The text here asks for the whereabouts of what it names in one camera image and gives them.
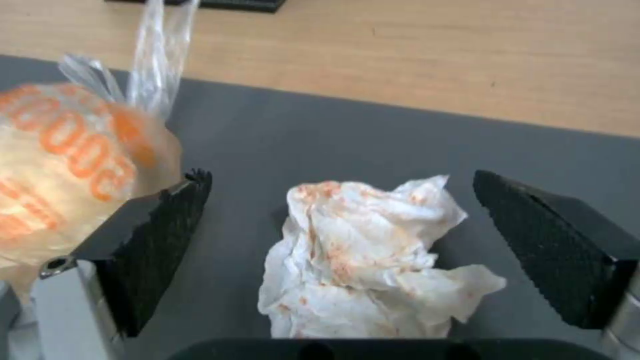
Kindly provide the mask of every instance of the crumpled tissue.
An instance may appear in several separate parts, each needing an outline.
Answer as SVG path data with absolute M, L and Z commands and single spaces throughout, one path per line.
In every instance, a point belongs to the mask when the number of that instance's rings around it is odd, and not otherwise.
M 392 192 L 303 184 L 287 194 L 284 238 L 269 251 L 258 310 L 274 338 L 443 338 L 506 280 L 483 265 L 433 268 L 432 244 L 467 214 L 446 176 Z

